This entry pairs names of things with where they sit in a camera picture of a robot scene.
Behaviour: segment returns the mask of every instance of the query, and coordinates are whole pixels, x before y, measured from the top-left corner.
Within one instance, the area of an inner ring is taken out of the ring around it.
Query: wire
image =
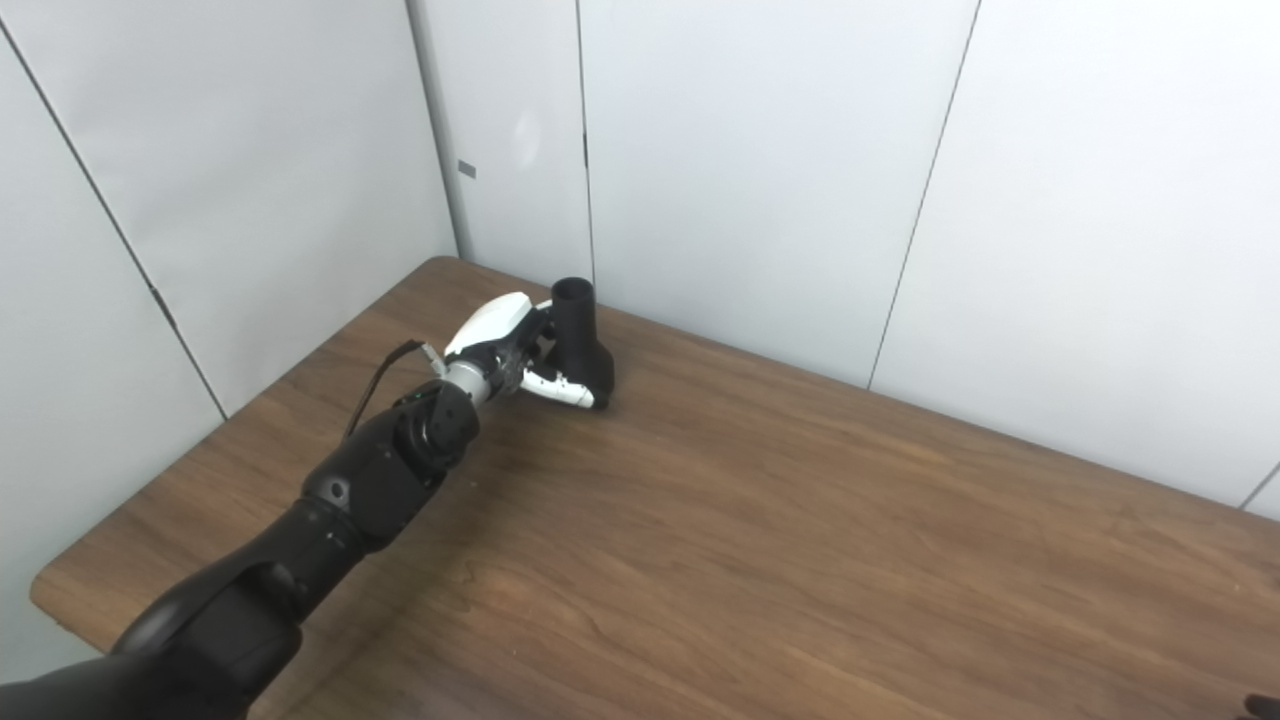
[[[360,397],[360,402],[356,404],[356,410],[352,411],[351,419],[347,420],[347,429],[342,433],[342,437],[348,438],[356,432],[356,424],[360,423],[360,416],[365,413],[365,407],[369,406],[369,400],[374,397],[374,391],[378,389],[378,383],[383,379],[387,370],[394,365],[397,360],[422,347],[422,345],[424,343],[420,340],[407,340],[387,355],[383,364],[374,370],[374,377],[369,379],[369,387],[365,388],[365,395],[362,395]]]

